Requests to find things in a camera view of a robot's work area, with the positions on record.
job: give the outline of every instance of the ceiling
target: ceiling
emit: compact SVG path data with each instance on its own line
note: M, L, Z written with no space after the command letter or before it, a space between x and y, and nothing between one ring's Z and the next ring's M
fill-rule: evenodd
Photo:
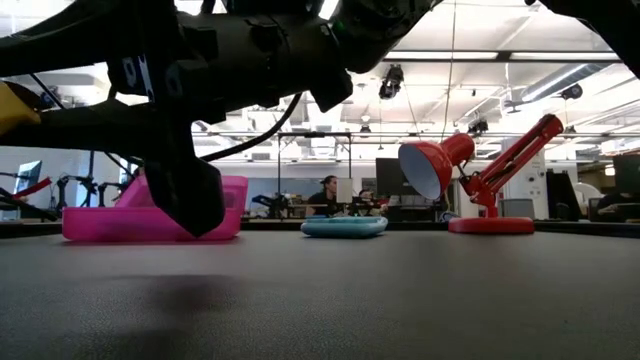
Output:
M67 0L0 0L0 35L9 35L31 26L68 4ZM176 4L183 11L197 13L200 1L176 0ZM218 5L216 11L223 12L224 9ZM452 51L567 53L609 50L599 36L577 20L555 15L539 4L529 7L522 0L445 0L427 14L394 50L432 51L448 55L441 62L383 62L366 74L352 74L354 94L327 114L320 113L313 98L306 95L283 131L322 129L357 132L362 125L368 125L374 133L418 131L423 132L424 138L437 141L440 136L436 134L465 132L467 124L477 118L488 121L490 133L521 134L545 113L557 114L565 125L575 126L578 133L593 135L640 130L640 96L636 95L640 94L640 82L622 64L611 65L580 79L578 83L584 90L580 99L565 101L546 97L518 106L519 112L511 113L513 108L505 106L505 100L517 99L518 94L528 87L554 80L566 69L578 65L448 62ZM392 100L380 100L378 89L381 79L391 64L402 67L404 84ZM104 99L109 84L104 64L42 76L43 80L49 80L49 84L59 86L65 95L81 98L86 103ZM120 99L128 103L145 101L137 97ZM224 123L206 128L202 124L194 126L194 131L199 132L195 135L197 151L215 151L267 130L289 101L290 98L284 99L275 110L252 107L228 114ZM406 136L375 137L375 134L356 138L354 143L358 145L353 146L352 157L395 156L397 146L406 139ZM277 141L272 140L238 157L250 158L252 153L269 153L271 158L275 158ZM556 139L548 146L547 157L575 159L585 152L597 156L602 153L599 145L608 140L600 136ZM481 157L499 154L500 137L476 141ZM610 145L606 144L605 148L609 149ZM290 159L332 159L347 158L348 152L340 140L297 139L286 146L282 156Z

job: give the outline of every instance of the table surface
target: table surface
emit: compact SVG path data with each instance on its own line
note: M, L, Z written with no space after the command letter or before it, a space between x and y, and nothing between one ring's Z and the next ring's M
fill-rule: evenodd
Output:
M0 358L638 359L640 240L0 241Z

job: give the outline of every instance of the desk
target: desk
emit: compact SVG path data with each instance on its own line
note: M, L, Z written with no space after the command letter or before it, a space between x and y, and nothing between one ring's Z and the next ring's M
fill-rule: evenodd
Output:
M0 357L635 359L640 240L0 241Z

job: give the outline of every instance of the fluorescent light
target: fluorescent light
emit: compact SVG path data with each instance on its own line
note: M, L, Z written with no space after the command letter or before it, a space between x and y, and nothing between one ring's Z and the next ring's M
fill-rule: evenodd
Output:
M325 20L329 20L333 13L336 11L336 7L338 6L338 0L324 0L322 3L322 8L320 9L320 16Z
M512 60L584 60L589 61L619 61L620 58L614 52L514 52Z
M448 60L451 59L451 51L391 51L387 60ZM454 60L490 60L495 59L498 53L495 51L454 51Z
M533 99L535 99L536 97L538 97L540 94L542 94L543 92L549 90L551 87L555 86L556 84L558 84L560 81L566 79L567 77L577 73L578 71L584 69L584 67L586 67L587 64L582 64L580 66L576 66L575 68L571 69L570 71L567 71L566 73L559 75L558 77L556 77L555 79L549 81L548 83L546 83L544 86L540 87L538 90L527 94L526 96L522 97L522 101L528 102L531 101Z

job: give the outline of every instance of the lamp arm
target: lamp arm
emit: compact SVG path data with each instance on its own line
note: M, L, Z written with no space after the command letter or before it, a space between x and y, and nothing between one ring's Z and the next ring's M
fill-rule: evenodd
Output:
M486 206L487 216L497 216L496 193L563 129L555 115L545 115L486 169L464 178L461 184L471 202Z

